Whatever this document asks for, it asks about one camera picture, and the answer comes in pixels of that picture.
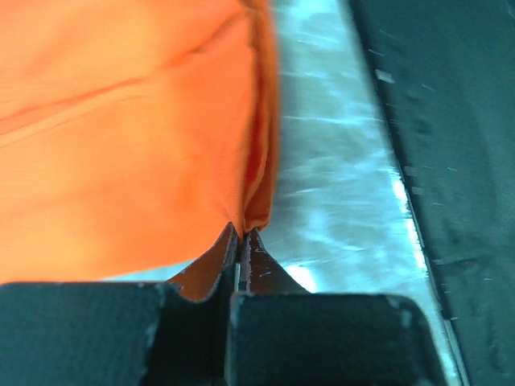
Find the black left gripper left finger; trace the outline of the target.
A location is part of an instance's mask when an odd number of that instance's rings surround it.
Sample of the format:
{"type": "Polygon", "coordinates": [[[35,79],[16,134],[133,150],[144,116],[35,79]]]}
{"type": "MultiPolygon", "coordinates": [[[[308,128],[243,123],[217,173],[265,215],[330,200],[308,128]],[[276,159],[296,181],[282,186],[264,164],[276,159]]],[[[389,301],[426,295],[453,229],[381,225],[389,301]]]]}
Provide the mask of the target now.
{"type": "Polygon", "coordinates": [[[1,287],[4,385],[221,385],[238,236],[168,281],[1,287]]]}

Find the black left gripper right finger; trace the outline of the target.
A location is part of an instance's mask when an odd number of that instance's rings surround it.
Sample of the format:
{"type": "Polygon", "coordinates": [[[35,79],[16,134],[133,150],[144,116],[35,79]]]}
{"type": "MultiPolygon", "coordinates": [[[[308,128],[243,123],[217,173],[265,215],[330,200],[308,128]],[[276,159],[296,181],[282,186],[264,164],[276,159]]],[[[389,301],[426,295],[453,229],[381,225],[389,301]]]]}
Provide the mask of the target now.
{"type": "Polygon", "coordinates": [[[428,322],[393,294],[312,294],[266,251],[242,245],[230,300],[229,385],[443,385],[428,322]]]}

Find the orange t shirt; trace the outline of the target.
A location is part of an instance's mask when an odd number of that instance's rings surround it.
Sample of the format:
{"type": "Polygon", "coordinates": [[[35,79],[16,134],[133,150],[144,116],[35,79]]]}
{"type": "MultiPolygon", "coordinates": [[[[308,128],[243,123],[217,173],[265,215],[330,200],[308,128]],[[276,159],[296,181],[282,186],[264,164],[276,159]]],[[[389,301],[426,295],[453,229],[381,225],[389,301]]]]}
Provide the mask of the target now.
{"type": "Polygon", "coordinates": [[[1,4],[1,280],[96,280],[262,229],[278,173],[268,1],[1,4]]]}

